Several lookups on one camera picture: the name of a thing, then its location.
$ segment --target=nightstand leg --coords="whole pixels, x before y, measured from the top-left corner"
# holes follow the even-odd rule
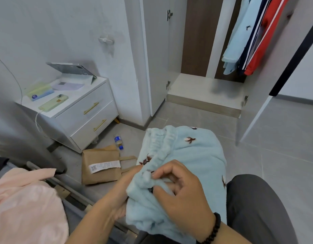
[[[117,124],[120,124],[120,121],[119,121],[117,118],[115,118],[114,121],[115,121]]]

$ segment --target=red garment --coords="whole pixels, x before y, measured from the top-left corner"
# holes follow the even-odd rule
[[[269,4],[262,21],[262,26],[264,27],[263,38],[258,47],[256,48],[253,56],[251,57],[248,66],[246,67],[245,75],[253,74],[253,72],[260,64],[260,61],[263,58],[266,49],[272,39],[272,36],[279,22],[282,11],[287,2],[288,0],[272,0],[271,3]]]

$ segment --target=plastic bottle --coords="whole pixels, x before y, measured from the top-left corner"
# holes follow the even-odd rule
[[[122,139],[120,135],[118,134],[116,134],[115,143],[116,143],[116,146],[119,148],[119,150],[123,150],[124,147],[122,146]]]

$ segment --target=person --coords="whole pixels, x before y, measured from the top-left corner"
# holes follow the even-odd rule
[[[85,215],[69,236],[66,244],[106,243],[115,221],[126,215],[126,188],[142,166],[136,166]],[[169,218],[198,242],[212,233],[215,215],[210,209],[203,187],[182,163],[172,160],[152,173],[153,179],[169,178],[168,187],[175,196],[161,187],[153,195]],[[270,186],[255,175],[238,175],[227,185],[227,223],[221,223],[213,244],[278,243],[297,244],[288,214]],[[140,231],[135,243],[177,243],[163,235]]]

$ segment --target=gray pants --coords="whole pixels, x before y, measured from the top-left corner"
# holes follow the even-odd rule
[[[253,244],[298,244],[281,200],[262,178],[238,175],[227,184],[227,224]],[[135,244],[175,244],[140,231]]]

